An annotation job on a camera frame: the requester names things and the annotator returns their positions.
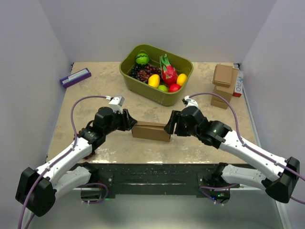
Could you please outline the brown cardboard paper box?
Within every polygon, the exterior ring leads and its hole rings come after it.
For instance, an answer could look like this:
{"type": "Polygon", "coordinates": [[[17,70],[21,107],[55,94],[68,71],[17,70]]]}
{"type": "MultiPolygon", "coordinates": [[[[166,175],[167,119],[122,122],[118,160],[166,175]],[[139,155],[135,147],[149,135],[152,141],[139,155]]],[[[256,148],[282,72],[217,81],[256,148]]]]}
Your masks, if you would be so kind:
{"type": "Polygon", "coordinates": [[[170,142],[171,135],[164,128],[166,124],[138,121],[132,128],[132,136],[147,140],[170,142]]]}

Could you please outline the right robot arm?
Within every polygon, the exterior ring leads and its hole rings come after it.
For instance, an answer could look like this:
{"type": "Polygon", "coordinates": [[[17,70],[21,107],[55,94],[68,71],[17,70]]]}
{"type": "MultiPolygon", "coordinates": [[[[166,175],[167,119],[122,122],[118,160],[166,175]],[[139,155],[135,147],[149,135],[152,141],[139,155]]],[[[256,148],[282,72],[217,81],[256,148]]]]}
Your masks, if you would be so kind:
{"type": "Polygon", "coordinates": [[[172,111],[164,130],[177,136],[194,136],[207,146],[226,151],[248,163],[251,169],[220,163],[212,181],[217,187],[243,184],[266,192],[274,200],[288,203],[298,182],[300,162],[283,158],[240,137],[228,125],[209,121],[195,106],[172,111]]]}

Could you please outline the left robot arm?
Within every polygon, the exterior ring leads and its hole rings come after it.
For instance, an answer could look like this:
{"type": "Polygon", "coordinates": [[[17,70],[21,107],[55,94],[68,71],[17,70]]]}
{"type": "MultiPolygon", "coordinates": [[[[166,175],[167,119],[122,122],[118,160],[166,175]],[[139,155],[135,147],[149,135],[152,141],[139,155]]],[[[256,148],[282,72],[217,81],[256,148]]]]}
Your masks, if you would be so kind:
{"type": "Polygon", "coordinates": [[[81,159],[89,156],[101,146],[106,136],[116,130],[130,131],[137,124],[127,109],[113,111],[101,107],[94,120],[80,131],[74,142],[44,165],[26,168],[19,180],[16,200],[24,204],[36,216],[45,215],[55,201],[74,188],[86,185],[94,187],[99,176],[90,166],[77,166],[81,159]]]}

